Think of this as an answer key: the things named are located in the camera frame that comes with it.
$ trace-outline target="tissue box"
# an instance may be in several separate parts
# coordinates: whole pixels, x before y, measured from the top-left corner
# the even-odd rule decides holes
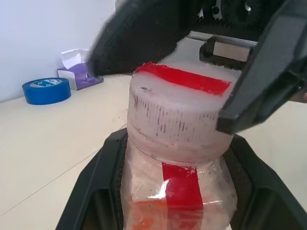
[[[69,69],[60,68],[58,69],[58,75],[60,78],[68,79],[72,90],[80,90],[104,81],[103,77],[96,79],[90,76],[85,63],[77,64]]]

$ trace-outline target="frosted plastic container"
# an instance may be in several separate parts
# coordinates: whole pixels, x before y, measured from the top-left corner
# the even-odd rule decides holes
[[[232,136],[215,126],[236,79],[220,73],[229,87],[217,95],[213,85],[193,84],[207,89],[196,90],[171,83],[158,76],[167,67],[151,67],[154,73],[143,68],[130,83],[121,187],[125,229],[224,230],[237,201],[221,157]]]

